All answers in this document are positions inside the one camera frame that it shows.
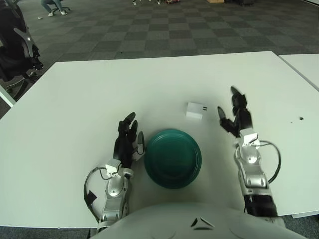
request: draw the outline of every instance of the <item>checkered carpet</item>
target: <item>checkered carpet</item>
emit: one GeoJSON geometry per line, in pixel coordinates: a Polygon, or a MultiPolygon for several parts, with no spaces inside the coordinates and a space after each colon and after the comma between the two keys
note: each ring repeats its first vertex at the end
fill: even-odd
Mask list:
{"type": "Polygon", "coordinates": [[[301,0],[258,0],[245,7],[206,0],[169,5],[137,0],[136,6],[130,0],[62,4],[72,11],[48,17],[39,0],[19,3],[45,70],[56,61],[319,52],[319,9],[301,0]]]}

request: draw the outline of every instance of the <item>white block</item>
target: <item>white block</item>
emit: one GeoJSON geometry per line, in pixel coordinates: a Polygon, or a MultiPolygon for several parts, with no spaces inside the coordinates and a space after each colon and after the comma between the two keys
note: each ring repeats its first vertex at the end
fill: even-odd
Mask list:
{"type": "Polygon", "coordinates": [[[202,119],[204,105],[188,102],[186,116],[190,118],[202,119]]]}
{"type": "Polygon", "coordinates": [[[110,159],[106,164],[106,170],[107,173],[116,173],[118,171],[118,168],[120,166],[121,162],[117,159],[110,159]]]}

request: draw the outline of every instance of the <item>teal plastic plate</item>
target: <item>teal plastic plate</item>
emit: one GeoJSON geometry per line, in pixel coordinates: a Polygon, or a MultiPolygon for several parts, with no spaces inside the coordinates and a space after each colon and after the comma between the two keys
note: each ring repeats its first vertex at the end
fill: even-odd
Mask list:
{"type": "Polygon", "coordinates": [[[149,141],[144,164],[150,178],[160,186],[183,188],[199,174],[201,153],[190,135],[168,129],[149,141]]]}

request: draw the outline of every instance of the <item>black cable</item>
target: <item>black cable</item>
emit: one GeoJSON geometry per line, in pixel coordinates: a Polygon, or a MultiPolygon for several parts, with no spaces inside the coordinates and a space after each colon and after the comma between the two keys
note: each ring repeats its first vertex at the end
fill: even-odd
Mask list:
{"type": "Polygon", "coordinates": [[[103,180],[107,181],[107,180],[109,180],[109,179],[112,178],[112,177],[109,177],[109,178],[103,177],[101,169],[105,169],[105,170],[106,170],[106,167],[100,167],[100,168],[99,168],[99,170],[100,170],[100,175],[101,175],[101,178],[102,178],[103,180]]]}
{"type": "Polygon", "coordinates": [[[273,146],[276,151],[277,151],[277,154],[278,154],[278,165],[277,165],[277,169],[274,173],[274,175],[268,180],[268,183],[271,184],[278,176],[279,174],[279,171],[280,171],[280,168],[281,168],[281,154],[280,154],[280,151],[278,149],[278,147],[274,144],[274,143],[271,143],[269,141],[266,141],[266,140],[260,140],[260,142],[262,143],[265,143],[265,144],[262,144],[262,145],[254,145],[255,147],[263,147],[263,146],[267,146],[267,145],[271,145],[273,146]]]}
{"type": "MultiPolygon", "coordinates": [[[[96,171],[99,170],[99,171],[100,171],[101,178],[102,178],[103,180],[109,180],[109,179],[112,178],[112,177],[110,177],[110,178],[104,178],[103,175],[102,175],[101,169],[105,169],[105,170],[106,170],[105,167],[95,167],[94,169],[92,169],[92,170],[89,172],[88,176],[86,177],[85,182],[84,182],[84,188],[83,188],[84,199],[88,196],[88,193],[87,193],[87,183],[88,183],[88,180],[89,180],[89,178],[91,177],[91,175],[92,175],[93,173],[95,173],[96,171]]],[[[90,212],[91,212],[92,215],[94,216],[95,220],[96,220],[97,222],[99,222],[100,219],[99,219],[99,217],[95,214],[95,212],[93,211],[92,204],[88,206],[88,209],[90,210],[90,212]]]]}
{"type": "MultiPolygon", "coordinates": [[[[92,170],[89,172],[89,174],[88,174],[88,176],[86,177],[86,179],[85,179],[84,188],[83,188],[83,191],[84,191],[84,199],[85,199],[85,198],[87,197],[87,195],[88,195],[88,194],[87,194],[87,191],[86,191],[88,180],[89,180],[89,178],[91,177],[91,175],[92,175],[94,172],[98,171],[98,170],[99,170],[99,167],[96,167],[96,168],[92,169],[92,170]]],[[[90,212],[91,212],[92,215],[94,216],[95,220],[96,220],[97,222],[99,222],[100,219],[98,218],[98,216],[97,216],[97,215],[95,214],[95,212],[93,211],[92,204],[88,206],[88,209],[90,210],[90,212]]]]}

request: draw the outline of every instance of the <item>robotic hand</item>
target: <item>robotic hand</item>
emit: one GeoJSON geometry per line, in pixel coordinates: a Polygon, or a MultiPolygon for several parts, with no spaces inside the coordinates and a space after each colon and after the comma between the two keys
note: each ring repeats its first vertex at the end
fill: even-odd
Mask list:
{"type": "Polygon", "coordinates": [[[129,213],[130,178],[134,175],[131,165],[133,160],[138,160],[145,152],[142,131],[139,133],[137,146],[135,146],[138,122],[136,120],[133,122],[134,118],[133,112],[119,122],[119,136],[115,141],[113,158],[105,165],[108,176],[105,190],[106,203],[99,220],[98,232],[129,213]]]}
{"type": "Polygon", "coordinates": [[[246,109],[246,97],[240,94],[235,87],[231,87],[231,92],[233,94],[234,122],[226,119],[221,107],[217,109],[220,125],[237,139],[234,159],[239,169],[238,177],[245,200],[245,208],[248,214],[253,216],[276,217],[277,209],[269,187],[271,181],[267,180],[260,166],[261,155],[258,148],[261,145],[258,135],[253,129],[251,115],[246,109]]]}

